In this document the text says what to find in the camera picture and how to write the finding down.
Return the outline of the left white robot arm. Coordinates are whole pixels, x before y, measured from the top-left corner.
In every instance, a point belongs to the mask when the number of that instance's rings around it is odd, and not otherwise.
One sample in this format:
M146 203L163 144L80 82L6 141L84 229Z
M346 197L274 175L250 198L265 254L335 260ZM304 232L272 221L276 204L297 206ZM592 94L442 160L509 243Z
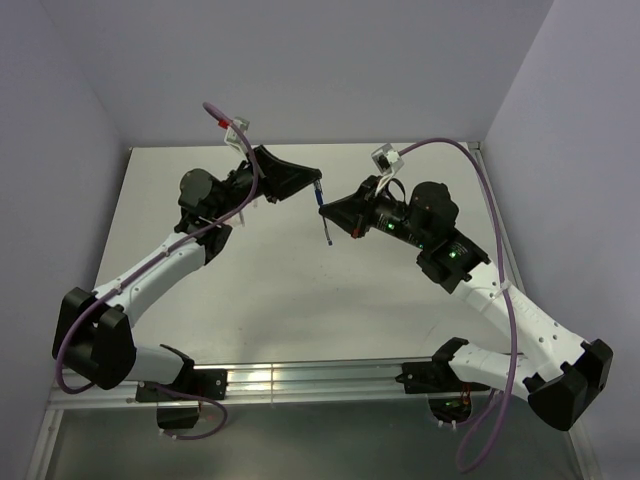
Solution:
M259 197L270 203L286 200L321 178L320 170L283 161L264 146L251 149L224 180L199 168L185 173L179 186L181 217L161 245L116 279L91 291L76 287L64 296L52 347L58 386L68 394L81 393L64 381L63 370L69 368L103 390L142 381L158 384L172 399L190 395L194 360L168 345L135 345L136 322L222 252L233 230L228 219L248 203Z

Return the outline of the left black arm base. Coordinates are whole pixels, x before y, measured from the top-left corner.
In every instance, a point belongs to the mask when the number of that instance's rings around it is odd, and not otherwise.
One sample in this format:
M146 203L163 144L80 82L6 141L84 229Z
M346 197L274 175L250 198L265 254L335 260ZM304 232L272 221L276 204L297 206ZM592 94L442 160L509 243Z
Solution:
M192 369L170 385L139 382L135 401L156 405L156 423L162 434L176 440L200 440L226 426L229 414L221 401L225 399L227 385L226 369ZM216 408L220 418L209 431L193 433L205 406Z

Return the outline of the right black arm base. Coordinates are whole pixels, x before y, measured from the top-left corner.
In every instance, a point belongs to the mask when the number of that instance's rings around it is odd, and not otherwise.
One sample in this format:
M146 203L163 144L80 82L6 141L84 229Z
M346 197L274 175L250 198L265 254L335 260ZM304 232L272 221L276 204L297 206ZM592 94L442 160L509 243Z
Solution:
M449 365L462 346L465 343L454 339L429 360L404 362L395 377L405 394L428 396L428 407L440 428L456 429L468 424L473 415L472 394L490 392L486 385L460 380Z

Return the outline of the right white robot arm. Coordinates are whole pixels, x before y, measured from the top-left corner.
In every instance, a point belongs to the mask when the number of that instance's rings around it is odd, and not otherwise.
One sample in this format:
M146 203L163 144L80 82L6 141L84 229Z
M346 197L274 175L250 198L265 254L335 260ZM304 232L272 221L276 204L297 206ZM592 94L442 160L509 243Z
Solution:
M588 341L551 318L501 273L488 254L456 227L459 208L443 183L422 182L406 201L367 178L357 191L320 206L320 215L352 238L376 229L418 249L422 273L487 319L510 353L452 339L433 355L443 389L481 384L525 400L550 427L570 430L604 390L613 360L601 339Z

